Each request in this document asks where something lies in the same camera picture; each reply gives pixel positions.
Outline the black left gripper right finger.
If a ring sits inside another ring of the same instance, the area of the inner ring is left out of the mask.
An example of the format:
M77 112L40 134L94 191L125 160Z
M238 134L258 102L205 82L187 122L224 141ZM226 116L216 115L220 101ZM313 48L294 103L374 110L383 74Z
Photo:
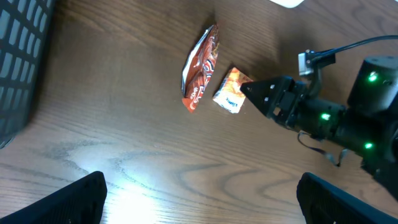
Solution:
M309 172L297 185L297 200L309 224L397 224L397 218Z

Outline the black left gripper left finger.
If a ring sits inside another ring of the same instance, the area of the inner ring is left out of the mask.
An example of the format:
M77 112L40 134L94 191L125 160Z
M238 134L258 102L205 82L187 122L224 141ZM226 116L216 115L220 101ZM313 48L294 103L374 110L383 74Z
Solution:
M100 224L107 192L104 174L96 171L1 218L1 223Z

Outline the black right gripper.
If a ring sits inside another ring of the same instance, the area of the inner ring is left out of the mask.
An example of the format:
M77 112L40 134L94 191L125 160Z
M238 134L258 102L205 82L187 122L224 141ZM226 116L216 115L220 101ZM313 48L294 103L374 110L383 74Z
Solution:
M310 98L307 87L287 76L243 83L246 98L266 117L293 131L305 131L315 138L332 138L345 107Z

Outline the small orange box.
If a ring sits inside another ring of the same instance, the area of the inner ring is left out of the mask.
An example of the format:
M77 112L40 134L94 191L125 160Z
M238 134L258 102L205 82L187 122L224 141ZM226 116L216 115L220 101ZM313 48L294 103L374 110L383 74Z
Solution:
M240 90L243 83L252 82L244 73L233 67L225 76L213 101L230 113L239 113L246 96Z

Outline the orange red chip bag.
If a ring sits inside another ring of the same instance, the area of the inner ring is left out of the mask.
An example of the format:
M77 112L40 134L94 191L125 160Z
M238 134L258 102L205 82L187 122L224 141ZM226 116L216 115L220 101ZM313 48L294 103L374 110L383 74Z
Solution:
M219 28L210 26L200 37L188 55L182 70L182 103L192 113L203 97L215 71L218 58Z

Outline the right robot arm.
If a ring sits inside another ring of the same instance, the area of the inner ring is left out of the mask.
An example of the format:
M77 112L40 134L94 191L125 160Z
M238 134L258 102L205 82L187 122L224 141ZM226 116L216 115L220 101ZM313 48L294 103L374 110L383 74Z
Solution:
M322 69L334 62L333 55L301 57L299 70L309 85L282 76L244 83L240 90L283 128L361 156L362 169L397 197L397 57L365 58L346 105L318 97Z

